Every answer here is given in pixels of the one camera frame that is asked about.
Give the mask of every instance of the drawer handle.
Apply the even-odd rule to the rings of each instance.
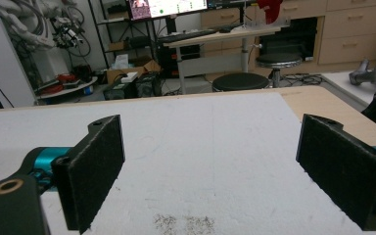
[[[360,15],[354,15],[354,16],[348,16],[348,20],[361,20],[362,18],[364,18],[364,15],[363,14],[360,14]]]
[[[234,15],[233,15],[233,14],[231,14],[231,15],[221,15],[220,17],[221,17],[222,19],[227,19],[227,18],[233,18]]]
[[[356,47],[358,45],[357,42],[346,42],[343,44],[343,47],[348,48],[348,47]]]
[[[296,11],[298,10],[298,6],[295,7],[284,7],[283,11]]]

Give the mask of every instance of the stool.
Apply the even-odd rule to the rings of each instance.
[[[272,80],[273,88],[276,88],[279,87],[280,69],[298,66],[302,58],[296,54],[276,53],[259,56],[256,61],[260,67],[273,69],[268,78]]]
[[[236,72],[223,75],[212,82],[212,91],[239,91],[262,89],[268,85],[268,79],[262,75]]]

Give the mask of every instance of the desk leg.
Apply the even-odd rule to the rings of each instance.
[[[176,62],[178,63],[179,82],[181,83],[182,95],[185,95],[187,92],[185,89],[185,77],[184,77],[184,71],[182,68],[181,49],[179,47],[176,47],[175,49],[176,49]]]
[[[247,49],[247,38],[242,38],[242,50],[241,50],[241,65],[242,71],[249,71],[249,50]]]

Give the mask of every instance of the standing desk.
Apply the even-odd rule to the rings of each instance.
[[[313,86],[8,109],[0,179],[31,149],[73,146],[120,114],[126,162],[85,234],[364,234],[295,160],[304,113],[376,145],[375,123]],[[57,193],[41,202],[53,234],[77,234]]]
[[[229,33],[217,32],[215,34],[191,38],[187,40],[164,43],[164,46],[176,49],[176,61],[178,63],[179,80],[181,83],[182,94],[186,94],[185,76],[221,71],[235,71],[238,69],[241,69],[242,72],[247,72],[249,60],[247,38],[273,34],[276,31],[280,31],[280,29],[280,26],[268,26],[260,29],[252,29],[247,27],[234,28]],[[180,50],[181,47],[240,38],[242,39],[242,49],[238,54],[182,60]]]

